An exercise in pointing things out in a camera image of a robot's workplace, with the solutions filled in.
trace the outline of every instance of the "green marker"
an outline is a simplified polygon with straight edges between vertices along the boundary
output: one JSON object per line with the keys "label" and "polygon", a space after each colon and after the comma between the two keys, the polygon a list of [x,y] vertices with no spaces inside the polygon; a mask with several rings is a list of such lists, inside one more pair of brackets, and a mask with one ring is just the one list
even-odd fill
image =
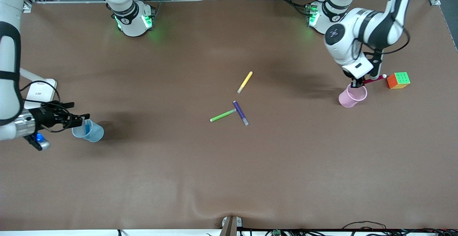
{"label": "green marker", "polygon": [[221,119],[222,117],[226,117],[226,116],[228,116],[228,115],[230,115],[230,114],[233,114],[234,112],[237,112],[237,109],[232,109],[232,110],[230,110],[229,112],[223,113],[222,115],[218,115],[218,116],[216,116],[216,117],[213,117],[213,118],[210,119],[210,122],[213,122],[213,121],[215,121],[215,120],[219,120],[219,119]]}

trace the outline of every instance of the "purple marker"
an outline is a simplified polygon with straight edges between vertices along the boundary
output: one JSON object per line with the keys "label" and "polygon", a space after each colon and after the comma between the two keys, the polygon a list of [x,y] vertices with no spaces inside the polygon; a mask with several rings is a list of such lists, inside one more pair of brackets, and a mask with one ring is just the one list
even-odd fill
{"label": "purple marker", "polygon": [[245,115],[242,112],[242,109],[239,106],[239,103],[237,101],[232,102],[234,104],[235,109],[239,113],[240,118],[242,119],[243,123],[245,123],[245,126],[248,126],[248,120],[245,118]]}

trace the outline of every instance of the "blue plastic cup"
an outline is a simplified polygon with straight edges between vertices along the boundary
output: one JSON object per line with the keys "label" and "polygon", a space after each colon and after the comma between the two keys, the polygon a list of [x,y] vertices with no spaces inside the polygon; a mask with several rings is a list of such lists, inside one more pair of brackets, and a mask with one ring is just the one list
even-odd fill
{"label": "blue plastic cup", "polygon": [[85,120],[80,127],[72,128],[72,134],[76,138],[83,138],[89,142],[97,142],[103,138],[103,128],[91,119]]}

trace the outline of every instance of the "plastic cup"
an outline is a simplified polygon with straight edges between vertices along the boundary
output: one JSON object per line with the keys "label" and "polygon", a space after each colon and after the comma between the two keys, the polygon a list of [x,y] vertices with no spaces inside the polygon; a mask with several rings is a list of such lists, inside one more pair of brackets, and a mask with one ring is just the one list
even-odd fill
{"label": "plastic cup", "polygon": [[89,142],[97,142],[103,137],[103,128],[91,119],[85,120],[80,127],[72,128],[72,134]]}
{"label": "plastic cup", "polygon": [[352,88],[351,84],[347,86],[347,89],[340,93],[339,102],[342,106],[352,108],[358,102],[363,101],[367,97],[367,89],[365,86],[359,88]]}

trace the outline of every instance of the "marker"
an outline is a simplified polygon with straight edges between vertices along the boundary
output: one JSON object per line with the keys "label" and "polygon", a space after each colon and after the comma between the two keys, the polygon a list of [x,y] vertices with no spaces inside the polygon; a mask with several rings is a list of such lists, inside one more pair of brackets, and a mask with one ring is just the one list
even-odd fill
{"label": "marker", "polygon": [[374,79],[374,80],[365,80],[365,81],[364,81],[364,84],[368,84],[368,83],[371,83],[371,82],[374,82],[374,81],[377,81],[377,80],[386,79],[386,77],[387,77],[386,74],[383,74],[383,75],[378,76],[377,79]]}
{"label": "marker", "polygon": [[230,115],[230,114],[233,114],[233,113],[236,112],[236,111],[237,111],[237,109],[232,109],[232,110],[230,110],[229,112],[223,113],[222,115],[218,115],[218,116],[216,116],[216,117],[213,117],[213,118],[210,119],[210,122],[213,122],[213,121],[215,121],[215,120],[219,120],[219,119],[221,119],[221,118],[223,118],[223,117],[226,117],[226,116],[228,116],[228,115]]}
{"label": "marker", "polygon": [[239,106],[239,103],[237,101],[233,102],[234,107],[237,109],[237,112],[239,113],[240,118],[242,119],[243,123],[245,123],[245,126],[248,126],[248,120],[245,118],[245,115],[242,112],[242,109]]}
{"label": "marker", "polygon": [[250,71],[250,73],[248,73],[247,77],[245,78],[245,80],[243,81],[242,85],[239,87],[239,89],[237,90],[237,93],[241,93],[242,92],[242,89],[245,87],[245,85],[247,84],[247,82],[250,80],[250,78],[252,77],[253,75],[253,71]]}

